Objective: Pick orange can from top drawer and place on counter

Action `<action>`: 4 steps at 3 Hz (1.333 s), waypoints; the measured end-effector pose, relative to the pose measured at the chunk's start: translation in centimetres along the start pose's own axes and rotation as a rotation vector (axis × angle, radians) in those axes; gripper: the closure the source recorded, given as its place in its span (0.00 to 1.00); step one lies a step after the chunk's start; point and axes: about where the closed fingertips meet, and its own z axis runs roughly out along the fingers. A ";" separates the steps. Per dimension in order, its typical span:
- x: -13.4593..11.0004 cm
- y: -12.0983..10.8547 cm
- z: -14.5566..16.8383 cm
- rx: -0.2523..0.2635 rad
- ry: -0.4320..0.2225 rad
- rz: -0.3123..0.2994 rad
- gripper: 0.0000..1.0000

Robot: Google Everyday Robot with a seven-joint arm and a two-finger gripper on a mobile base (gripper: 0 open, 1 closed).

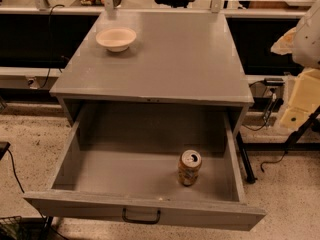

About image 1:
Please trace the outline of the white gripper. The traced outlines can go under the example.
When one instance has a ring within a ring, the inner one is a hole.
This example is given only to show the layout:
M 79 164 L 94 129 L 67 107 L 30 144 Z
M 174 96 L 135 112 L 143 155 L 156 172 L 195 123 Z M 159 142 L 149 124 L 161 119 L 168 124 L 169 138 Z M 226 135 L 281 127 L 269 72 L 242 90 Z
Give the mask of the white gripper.
M 278 55 L 291 54 L 294 48 L 296 28 L 291 28 L 271 47 Z M 287 107 L 280 118 L 282 127 L 298 130 L 320 106 L 320 70 L 305 68 L 295 78 L 294 87 Z

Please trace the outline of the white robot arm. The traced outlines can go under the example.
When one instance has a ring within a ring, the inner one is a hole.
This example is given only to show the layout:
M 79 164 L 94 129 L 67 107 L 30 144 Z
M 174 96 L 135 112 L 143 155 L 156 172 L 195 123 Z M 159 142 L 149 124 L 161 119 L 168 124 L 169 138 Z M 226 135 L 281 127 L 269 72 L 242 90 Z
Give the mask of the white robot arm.
M 320 1 L 317 0 L 271 47 L 278 55 L 291 54 L 303 67 L 294 80 L 293 90 L 281 116 L 282 127 L 297 130 L 320 106 Z

